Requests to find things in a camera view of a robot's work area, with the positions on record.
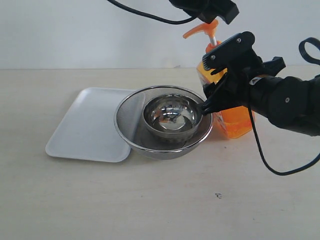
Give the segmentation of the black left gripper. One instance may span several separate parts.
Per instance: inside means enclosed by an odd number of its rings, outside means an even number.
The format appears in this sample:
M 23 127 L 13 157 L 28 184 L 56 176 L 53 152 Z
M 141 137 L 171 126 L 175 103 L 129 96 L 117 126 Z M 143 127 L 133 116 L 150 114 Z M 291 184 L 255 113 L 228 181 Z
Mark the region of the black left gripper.
M 239 9 L 232 0 L 170 0 L 169 2 L 190 17 L 196 17 L 207 24 L 219 17 L 229 25 L 239 14 Z

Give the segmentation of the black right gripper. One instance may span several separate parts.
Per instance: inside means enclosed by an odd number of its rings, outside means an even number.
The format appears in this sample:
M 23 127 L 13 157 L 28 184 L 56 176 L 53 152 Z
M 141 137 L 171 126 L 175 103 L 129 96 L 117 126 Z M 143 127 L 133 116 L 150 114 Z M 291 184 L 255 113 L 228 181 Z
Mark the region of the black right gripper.
M 284 101 L 286 82 L 277 77 L 286 67 L 282 57 L 263 61 L 253 49 L 248 48 L 226 53 L 224 66 L 210 73 L 223 75 L 217 83 L 203 86 L 206 96 L 206 101 L 201 105 L 203 115 L 240 106 L 270 110 Z

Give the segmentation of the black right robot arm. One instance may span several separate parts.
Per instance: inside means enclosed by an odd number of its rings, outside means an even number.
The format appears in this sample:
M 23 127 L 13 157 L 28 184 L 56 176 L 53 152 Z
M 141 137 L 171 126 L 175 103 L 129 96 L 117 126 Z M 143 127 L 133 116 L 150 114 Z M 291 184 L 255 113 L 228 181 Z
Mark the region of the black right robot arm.
M 204 89 L 203 114 L 244 106 L 280 129 L 320 135 L 319 76 L 311 80 L 278 77 L 285 68 L 283 58 L 264 62 L 253 49 L 222 56 L 215 49 L 203 56 L 202 63 L 206 70 L 227 70 L 218 83 Z

